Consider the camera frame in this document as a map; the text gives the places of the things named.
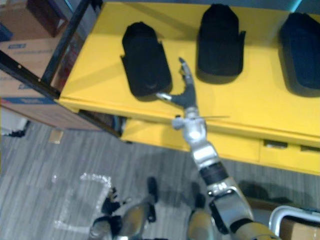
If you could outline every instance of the yellow shelf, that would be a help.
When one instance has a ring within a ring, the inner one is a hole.
[[[121,139],[189,151],[182,131],[174,130],[169,124],[128,119]],[[225,159],[320,175],[320,153],[302,151],[300,145],[289,144],[284,149],[272,148],[264,146],[261,139],[219,132],[208,132],[207,139],[214,144],[220,157]]]
[[[64,106],[169,124],[182,110],[160,100],[142,102],[130,92],[120,56],[128,25],[143,21],[153,27],[164,46],[172,75],[171,93],[184,83],[178,57],[195,76],[196,37],[208,5],[119,3],[104,5],[92,33],[58,100]],[[320,98],[290,93],[278,54],[278,31],[288,12],[232,7],[245,37],[243,72],[228,84],[195,79],[201,116],[227,115],[208,120],[210,131],[255,139],[320,147]],[[320,15],[312,15],[320,21]]]

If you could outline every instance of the drawer handle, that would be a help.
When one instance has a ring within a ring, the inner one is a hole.
[[[288,143],[283,141],[274,141],[274,140],[264,139],[263,146],[267,148],[274,148],[274,149],[286,149],[288,147]]]
[[[300,147],[301,152],[314,152],[320,154],[320,148],[315,146],[303,146]]]

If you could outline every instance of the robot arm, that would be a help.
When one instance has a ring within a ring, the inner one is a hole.
[[[210,209],[219,231],[239,240],[279,239],[265,225],[254,222],[252,210],[220,161],[215,147],[207,140],[206,122],[199,116],[194,80],[187,63],[181,62],[180,73],[186,83],[180,95],[159,92],[157,97],[183,107],[184,117],[177,116],[172,126],[183,129],[183,138],[190,146],[192,158],[202,176],[207,193],[212,197]]]

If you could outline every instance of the gray carpet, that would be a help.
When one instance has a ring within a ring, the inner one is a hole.
[[[54,228],[70,189],[79,193],[71,198],[69,221],[90,224],[101,186],[81,185],[83,173],[110,176],[119,198],[131,196],[131,205],[146,195],[147,177],[155,176],[160,191],[158,221],[146,229],[144,237],[184,239],[194,204],[192,189],[197,186],[193,182],[205,192],[188,153],[76,130],[65,131],[61,144],[52,144],[48,143],[50,131],[48,126],[32,123],[25,137],[1,139],[0,240],[86,239],[85,234]],[[296,204],[320,208],[318,176],[230,160],[224,164],[241,186],[263,187],[259,194],[264,198],[287,197]]]

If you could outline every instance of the yellow drawer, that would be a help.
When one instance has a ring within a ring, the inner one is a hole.
[[[261,141],[259,158],[266,166],[320,175],[320,152],[316,148],[295,144],[279,148]]]
[[[222,158],[246,163],[257,163],[259,161],[260,141],[258,139],[217,132],[209,132],[207,138],[214,144]],[[182,131],[174,130],[171,125],[167,124],[128,119],[121,139],[189,151],[189,146],[183,139]]]
[[[189,151],[182,131],[174,130],[169,124],[128,119],[121,139]],[[320,175],[320,153],[316,148],[295,144],[278,148],[275,145],[270,146],[270,144],[267,146],[267,142],[263,139],[212,131],[208,132],[207,139],[215,146],[222,158]]]

